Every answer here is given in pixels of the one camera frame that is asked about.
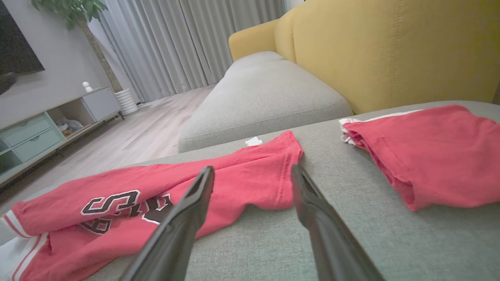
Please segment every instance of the yellow cushion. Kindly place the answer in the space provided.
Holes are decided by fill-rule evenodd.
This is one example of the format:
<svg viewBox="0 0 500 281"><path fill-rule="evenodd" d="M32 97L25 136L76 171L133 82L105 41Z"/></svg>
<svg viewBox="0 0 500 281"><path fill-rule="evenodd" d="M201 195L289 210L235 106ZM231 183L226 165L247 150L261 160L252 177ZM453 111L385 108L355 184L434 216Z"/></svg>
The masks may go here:
<svg viewBox="0 0 500 281"><path fill-rule="evenodd" d="M233 33L229 37L232 60L264 51L276 52L275 26L279 19Z"/></svg>
<svg viewBox="0 0 500 281"><path fill-rule="evenodd" d="M294 13L296 9L292 9L283 15L276 24L274 29L274 38L276 40L276 52L282 55L285 59L295 61L295 46L294 46Z"/></svg>
<svg viewBox="0 0 500 281"><path fill-rule="evenodd" d="M500 78L498 1L308 0L294 10L296 63L357 114L493 99Z"/></svg>

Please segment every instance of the small white figurine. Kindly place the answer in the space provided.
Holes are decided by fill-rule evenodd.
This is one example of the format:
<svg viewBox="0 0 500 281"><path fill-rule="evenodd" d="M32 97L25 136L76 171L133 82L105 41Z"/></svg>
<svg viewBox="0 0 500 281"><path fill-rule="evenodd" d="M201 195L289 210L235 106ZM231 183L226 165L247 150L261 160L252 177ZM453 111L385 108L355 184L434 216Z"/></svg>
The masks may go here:
<svg viewBox="0 0 500 281"><path fill-rule="evenodd" d="M90 92L92 92L94 90L94 89L92 89L92 87L89 84L89 82L83 82L82 85L83 85L83 87L85 87L85 91L87 91L87 93L90 93Z"/></svg>

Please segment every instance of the sofa armrest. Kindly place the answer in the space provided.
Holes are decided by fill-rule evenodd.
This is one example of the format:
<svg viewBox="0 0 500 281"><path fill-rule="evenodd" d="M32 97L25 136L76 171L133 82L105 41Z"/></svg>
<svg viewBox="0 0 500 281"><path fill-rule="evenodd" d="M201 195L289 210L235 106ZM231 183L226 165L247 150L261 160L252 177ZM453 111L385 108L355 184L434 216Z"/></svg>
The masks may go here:
<svg viewBox="0 0 500 281"><path fill-rule="evenodd" d="M275 26L279 19L233 33L229 37L232 60L264 51L276 52Z"/></svg>

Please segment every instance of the red clothing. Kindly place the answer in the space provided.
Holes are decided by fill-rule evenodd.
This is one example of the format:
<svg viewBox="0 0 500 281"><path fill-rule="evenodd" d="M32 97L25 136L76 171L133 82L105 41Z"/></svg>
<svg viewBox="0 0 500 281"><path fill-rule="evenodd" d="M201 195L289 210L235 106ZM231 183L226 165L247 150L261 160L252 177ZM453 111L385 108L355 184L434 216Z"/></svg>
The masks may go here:
<svg viewBox="0 0 500 281"><path fill-rule="evenodd" d="M491 119L448 105L343 127L412 211L500 201L500 124Z"/></svg>
<svg viewBox="0 0 500 281"><path fill-rule="evenodd" d="M3 220L20 236L33 238L13 279L80 280L119 256L139 252L205 166L214 167L215 182L197 238L232 224L248 204L290 208L290 171L302 152L287 131L219 158L112 170L19 202Z"/></svg>

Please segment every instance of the tree trunk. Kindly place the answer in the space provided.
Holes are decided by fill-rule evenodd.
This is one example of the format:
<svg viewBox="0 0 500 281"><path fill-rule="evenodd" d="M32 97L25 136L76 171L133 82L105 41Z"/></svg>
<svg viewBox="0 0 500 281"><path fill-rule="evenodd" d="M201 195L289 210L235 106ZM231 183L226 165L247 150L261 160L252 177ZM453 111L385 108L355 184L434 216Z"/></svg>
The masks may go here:
<svg viewBox="0 0 500 281"><path fill-rule="evenodd" d="M87 20L83 17L79 17L76 20L76 23L81 28L81 30L83 30L83 33L87 37L87 40L90 43L90 46L92 46L92 49L94 50L95 55L99 59L100 65L104 69L104 72L106 72L106 75L109 78L111 85L113 86L113 91L115 93L123 91L123 88L120 85L120 82L118 82L118 79L117 79L115 73L113 72L113 69L111 69L111 66L108 63L108 60L106 59L106 57L103 54L103 50L101 50L99 43L94 38L92 31L90 30L89 26L87 25Z"/></svg>

